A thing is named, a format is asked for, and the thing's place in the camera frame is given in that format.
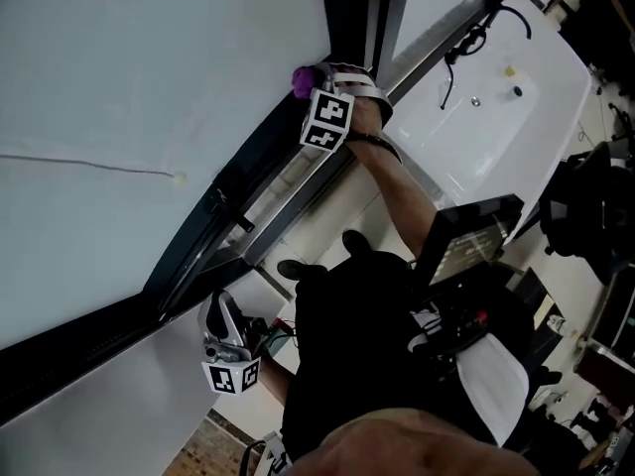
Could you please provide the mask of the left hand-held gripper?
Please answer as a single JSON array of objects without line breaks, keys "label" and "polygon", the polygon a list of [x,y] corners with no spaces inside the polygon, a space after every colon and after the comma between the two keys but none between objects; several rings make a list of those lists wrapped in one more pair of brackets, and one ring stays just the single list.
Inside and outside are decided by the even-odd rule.
[{"label": "left hand-held gripper", "polygon": [[[217,308],[223,328],[217,331]],[[201,366],[214,393],[241,395],[259,379],[261,357],[270,332],[261,317],[244,317],[233,296],[213,292],[199,305],[197,322],[202,334]]]}]

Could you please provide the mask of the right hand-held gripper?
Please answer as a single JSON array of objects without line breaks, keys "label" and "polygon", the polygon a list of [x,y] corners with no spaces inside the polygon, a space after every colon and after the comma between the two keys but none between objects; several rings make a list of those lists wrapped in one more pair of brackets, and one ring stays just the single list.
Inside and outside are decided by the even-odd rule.
[{"label": "right hand-held gripper", "polygon": [[386,93],[363,67],[327,61],[300,67],[299,98],[310,102],[300,144],[336,152],[346,140],[357,97],[372,98],[379,104],[383,124],[392,117],[393,106]]}]

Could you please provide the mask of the person's right hand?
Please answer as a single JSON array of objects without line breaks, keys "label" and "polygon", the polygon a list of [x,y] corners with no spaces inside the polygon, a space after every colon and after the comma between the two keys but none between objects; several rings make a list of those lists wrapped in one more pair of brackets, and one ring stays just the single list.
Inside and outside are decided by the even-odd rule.
[{"label": "person's right hand", "polygon": [[347,142],[362,137],[381,138],[383,120],[379,104],[372,98],[357,97],[354,100]]}]

